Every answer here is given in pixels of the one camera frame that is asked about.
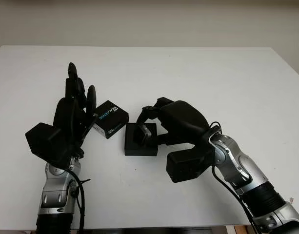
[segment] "white table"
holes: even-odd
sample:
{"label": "white table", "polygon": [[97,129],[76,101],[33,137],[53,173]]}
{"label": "white table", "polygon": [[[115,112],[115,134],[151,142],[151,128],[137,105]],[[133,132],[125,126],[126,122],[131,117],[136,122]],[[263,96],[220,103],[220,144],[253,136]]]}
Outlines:
{"label": "white table", "polygon": [[[86,89],[95,85],[98,104],[111,100],[131,122],[162,96],[220,121],[299,211],[299,75],[272,49],[3,46],[0,229],[36,227],[45,162],[30,152],[24,134],[39,122],[52,124],[70,61]],[[80,178],[92,179],[84,186],[86,228],[248,223],[210,170],[172,183],[167,154],[189,145],[162,145],[157,157],[124,156],[124,132],[107,140],[92,129],[82,146]]]}

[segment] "silver robot arm segment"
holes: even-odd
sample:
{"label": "silver robot arm segment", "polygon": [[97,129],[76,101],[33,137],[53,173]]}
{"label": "silver robot arm segment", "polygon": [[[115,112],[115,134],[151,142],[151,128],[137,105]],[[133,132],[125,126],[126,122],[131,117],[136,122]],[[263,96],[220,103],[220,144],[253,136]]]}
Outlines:
{"label": "silver robot arm segment", "polygon": [[229,136],[214,133],[215,166],[248,206],[263,233],[299,233],[299,214],[282,199],[268,178]]}
{"label": "silver robot arm segment", "polygon": [[[79,159],[71,157],[68,168],[78,176],[81,169]],[[78,195],[77,183],[70,173],[49,163],[45,166],[45,173],[46,183],[38,213],[37,233],[68,234]]]}

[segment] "white wall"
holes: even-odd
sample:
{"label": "white wall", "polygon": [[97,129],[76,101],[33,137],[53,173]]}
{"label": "white wall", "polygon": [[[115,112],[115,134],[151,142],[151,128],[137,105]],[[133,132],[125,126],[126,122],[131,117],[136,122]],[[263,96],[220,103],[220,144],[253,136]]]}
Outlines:
{"label": "white wall", "polygon": [[6,44],[270,46],[299,73],[299,0],[0,0]]}

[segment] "small black box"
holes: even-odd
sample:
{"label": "small black box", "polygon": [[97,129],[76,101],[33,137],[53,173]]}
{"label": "small black box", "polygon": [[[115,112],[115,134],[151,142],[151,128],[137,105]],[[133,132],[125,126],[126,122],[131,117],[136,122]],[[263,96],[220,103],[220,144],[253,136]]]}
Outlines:
{"label": "small black box", "polygon": [[129,122],[129,114],[111,101],[96,108],[98,118],[93,127],[107,139]]}
{"label": "small black box", "polygon": [[[153,137],[157,136],[155,123],[145,123]],[[124,154],[126,156],[157,156],[158,145],[138,145],[134,139],[136,123],[127,123],[125,127]]]}

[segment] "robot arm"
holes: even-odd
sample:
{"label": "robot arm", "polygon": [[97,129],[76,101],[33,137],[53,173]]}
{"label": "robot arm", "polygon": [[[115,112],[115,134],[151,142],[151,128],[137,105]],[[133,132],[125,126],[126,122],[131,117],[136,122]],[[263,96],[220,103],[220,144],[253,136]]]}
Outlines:
{"label": "robot arm", "polygon": [[68,75],[65,97],[57,104],[53,126],[39,123],[26,133],[32,153],[47,162],[37,219],[39,234],[70,233],[79,191],[80,234],[84,227],[83,181],[78,178],[84,152],[80,147],[96,120],[96,93],[91,85],[85,96],[83,82],[73,63],[69,64]]}
{"label": "robot arm", "polygon": [[[154,136],[146,128],[147,119],[158,118],[168,133]],[[264,173],[245,155],[219,126],[211,127],[204,116],[184,101],[159,98],[151,107],[144,107],[135,130],[138,144],[191,143],[189,150],[169,153],[167,172],[173,182],[194,179],[208,167],[217,167],[253,220],[258,233],[299,233],[299,214],[274,190]]]}

